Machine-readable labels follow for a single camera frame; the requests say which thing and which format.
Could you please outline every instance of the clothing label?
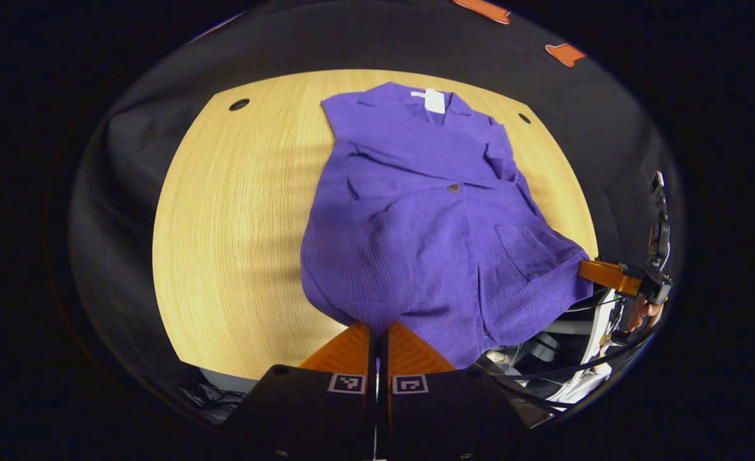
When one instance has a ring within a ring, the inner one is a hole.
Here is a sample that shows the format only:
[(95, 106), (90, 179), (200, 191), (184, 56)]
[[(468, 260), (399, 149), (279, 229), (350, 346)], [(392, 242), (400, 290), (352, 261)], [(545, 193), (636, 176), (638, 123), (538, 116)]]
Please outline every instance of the clothing label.
[(426, 110), (445, 114), (445, 95), (439, 91), (426, 88)]

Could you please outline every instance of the ribbed fabric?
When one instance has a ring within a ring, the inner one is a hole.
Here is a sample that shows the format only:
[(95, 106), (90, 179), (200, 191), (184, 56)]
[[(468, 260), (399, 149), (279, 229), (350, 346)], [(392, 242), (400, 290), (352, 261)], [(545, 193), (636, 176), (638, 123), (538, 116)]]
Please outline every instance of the ribbed fabric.
[(492, 117), (444, 117), (393, 83), (322, 102), (336, 135), (301, 247), (308, 300), (379, 334), (400, 321), (455, 367), (518, 344), (593, 292)]

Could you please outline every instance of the black cloth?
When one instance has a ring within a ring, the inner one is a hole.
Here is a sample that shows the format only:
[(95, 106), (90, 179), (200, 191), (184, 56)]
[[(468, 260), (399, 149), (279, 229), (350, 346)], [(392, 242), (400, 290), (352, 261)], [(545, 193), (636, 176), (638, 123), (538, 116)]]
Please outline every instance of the black cloth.
[(644, 262), (654, 216), (647, 190), (661, 170), (672, 220), (668, 271), (676, 278), (684, 192), (652, 120), (593, 59), (565, 67), (544, 50), (565, 40), (515, 15), (511, 21), (499, 26), (448, 2), (269, 2), (146, 72), (101, 120), (70, 203), (76, 285), (120, 362), (161, 389), (191, 371), (166, 337), (151, 259), (161, 185), (187, 128), (214, 93), (310, 70), (404, 70), (526, 103), (576, 173), (605, 261)]

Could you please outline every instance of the purple blazer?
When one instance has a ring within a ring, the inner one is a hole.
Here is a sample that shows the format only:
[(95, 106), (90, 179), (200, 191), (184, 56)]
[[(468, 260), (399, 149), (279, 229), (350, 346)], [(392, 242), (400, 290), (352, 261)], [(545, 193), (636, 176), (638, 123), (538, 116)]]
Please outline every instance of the purple blazer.
[(588, 259), (552, 230), (505, 128), (395, 83), (321, 103), (334, 149), (301, 246), (308, 300), (381, 333), (399, 321), (458, 368), (519, 344), (592, 295)]

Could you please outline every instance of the jacket pocket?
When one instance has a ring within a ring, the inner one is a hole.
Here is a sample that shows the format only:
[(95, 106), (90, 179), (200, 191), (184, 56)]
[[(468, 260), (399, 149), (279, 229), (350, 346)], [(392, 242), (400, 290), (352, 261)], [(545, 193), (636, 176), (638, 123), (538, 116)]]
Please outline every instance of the jacket pocket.
[(497, 225), (497, 236), (508, 259), (524, 279), (543, 277), (571, 259), (582, 259), (584, 250), (544, 222)]

